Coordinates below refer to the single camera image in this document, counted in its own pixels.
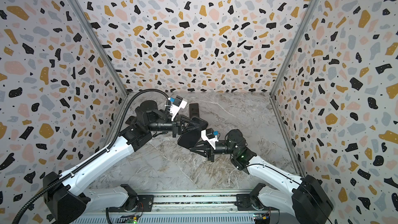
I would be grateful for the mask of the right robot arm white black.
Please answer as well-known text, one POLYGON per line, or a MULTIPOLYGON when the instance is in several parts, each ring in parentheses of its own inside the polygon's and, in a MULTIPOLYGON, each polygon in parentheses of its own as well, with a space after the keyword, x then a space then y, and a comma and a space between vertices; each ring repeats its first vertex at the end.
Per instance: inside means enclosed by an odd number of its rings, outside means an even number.
POLYGON ((215 155, 229 155, 236 169, 264 181, 250 193, 251 206, 259 211, 273 207, 294 216, 301 224, 329 224, 334 206, 313 176, 301 177, 288 173, 262 159, 247 147, 246 139, 233 129, 219 140, 218 132, 203 130, 198 142, 191 147, 209 161, 215 155))

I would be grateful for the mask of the purple phone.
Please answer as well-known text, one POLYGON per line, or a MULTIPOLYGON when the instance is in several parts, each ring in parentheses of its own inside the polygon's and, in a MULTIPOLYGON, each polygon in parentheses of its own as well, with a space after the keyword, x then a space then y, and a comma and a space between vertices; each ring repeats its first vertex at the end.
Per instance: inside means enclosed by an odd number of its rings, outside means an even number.
POLYGON ((188 125, 185 127, 184 133, 194 132, 201 134, 203 130, 206 130, 208 127, 208 122, 199 117, 192 117, 188 125))

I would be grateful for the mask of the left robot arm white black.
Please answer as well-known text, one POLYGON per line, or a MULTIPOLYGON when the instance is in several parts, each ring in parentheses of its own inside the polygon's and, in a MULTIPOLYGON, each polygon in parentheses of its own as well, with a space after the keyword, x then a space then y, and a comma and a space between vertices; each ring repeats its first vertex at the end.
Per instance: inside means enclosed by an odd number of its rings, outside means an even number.
POLYGON ((166 110, 159 110, 155 101, 147 100, 135 109, 135 116, 126 121, 127 127, 116 135, 114 143, 104 147, 83 163, 63 172, 45 176, 48 187, 57 179, 64 180, 44 193, 44 202, 58 224, 70 224, 82 214, 99 209, 121 208, 141 211, 144 207, 135 190, 122 184, 112 189, 92 191, 88 186, 120 160, 138 151, 153 137, 171 133, 179 136, 178 144, 192 148, 201 138, 207 121, 179 115, 187 102, 181 97, 170 98, 166 110))

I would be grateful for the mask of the phone in pink case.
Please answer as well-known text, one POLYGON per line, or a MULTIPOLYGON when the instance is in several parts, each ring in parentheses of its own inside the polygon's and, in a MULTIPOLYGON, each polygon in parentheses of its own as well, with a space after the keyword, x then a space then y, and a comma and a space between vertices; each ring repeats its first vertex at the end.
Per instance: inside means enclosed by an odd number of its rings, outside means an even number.
POLYGON ((189 104, 189 116, 190 118, 197 117, 200 118, 200 109, 198 103, 189 104))

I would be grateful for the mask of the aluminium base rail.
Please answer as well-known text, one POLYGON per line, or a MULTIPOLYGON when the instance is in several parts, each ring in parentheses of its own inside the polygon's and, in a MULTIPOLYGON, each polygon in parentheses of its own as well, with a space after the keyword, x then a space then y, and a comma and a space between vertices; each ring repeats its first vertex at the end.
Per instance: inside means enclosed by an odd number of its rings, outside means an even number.
POLYGON ((289 197, 259 184, 253 190, 140 193, 137 206, 100 208, 75 224, 328 224, 323 201, 299 192, 289 197))

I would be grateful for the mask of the black phone case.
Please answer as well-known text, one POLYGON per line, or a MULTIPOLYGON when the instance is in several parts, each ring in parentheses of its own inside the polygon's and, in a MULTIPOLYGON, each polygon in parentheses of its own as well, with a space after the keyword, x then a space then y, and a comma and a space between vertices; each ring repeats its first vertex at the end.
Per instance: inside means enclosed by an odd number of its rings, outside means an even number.
POLYGON ((179 137, 177 144, 183 148, 190 149, 194 147, 200 139, 201 139, 201 130, 196 129, 189 131, 185 134, 182 134, 179 137))

